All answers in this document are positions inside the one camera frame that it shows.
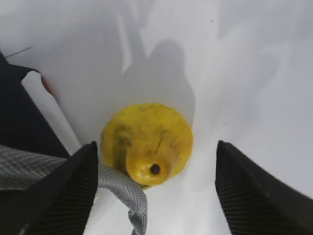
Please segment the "gray webbing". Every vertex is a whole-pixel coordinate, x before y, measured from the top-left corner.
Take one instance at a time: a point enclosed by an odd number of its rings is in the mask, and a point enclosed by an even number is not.
[[[65,161],[0,145],[0,190],[27,189]],[[145,235],[147,198],[140,185],[129,176],[100,165],[98,187],[110,190],[130,209],[128,217],[134,227],[132,235]]]

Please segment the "white surface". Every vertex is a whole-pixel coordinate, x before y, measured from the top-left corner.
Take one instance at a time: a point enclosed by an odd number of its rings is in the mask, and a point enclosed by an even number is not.
[[[58,103],[44,88],[41,74],[36,71],[29,72],[22,80],[22,85],[69,155],[73,155],[82,145],[79,143]]]
[[[10,61],[47,75],[81,143],[131,103],[164,102],[193,123],[187,169],[147,191],[148,235],[230,234],[214,190],[219,139],[313,197],[312,1],[10,2],[2,50],[32,47]],[[130,231],[101,191],[85,233]]]

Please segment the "small hole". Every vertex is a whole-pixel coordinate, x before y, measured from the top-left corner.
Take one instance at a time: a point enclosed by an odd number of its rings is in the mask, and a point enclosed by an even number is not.
[[[154,164],[151,168],[150,168],[150,171],[152,174],[154,175],[158,175],[161,171],[161,168],[159,167],[159,165],[157,164]]]

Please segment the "yellow rubber toy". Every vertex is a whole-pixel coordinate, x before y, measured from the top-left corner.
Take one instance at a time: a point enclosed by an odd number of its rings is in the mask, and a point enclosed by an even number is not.
[[[101,134],[105,165],[129,174],[143,188],[179,174],[190,158],[192,130],[173,108],[159,103],[122,109]]]

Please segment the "textured black surface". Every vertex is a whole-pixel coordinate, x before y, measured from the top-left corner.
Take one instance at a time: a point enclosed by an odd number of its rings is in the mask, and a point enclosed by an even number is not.
[[[23,192],[22,190],[4,190],[0,191],[0,203],[2,200],[12,197],[13,195]]]
[[[0,234],[81,235],[98,184],[95,143],[50,175],[0,203]]]
[[[217,150],[215,185],[232,234],[313,234],[313,201],[222,141]]]
[[[10,67],[14,70],[15,74],[17,75],[17,78],[20,81],[22,81],[29,72],[31,72],[31,71],[38,72],[37,70],[23,67],[23,66],[18,66],[18,65],[10,65]]]

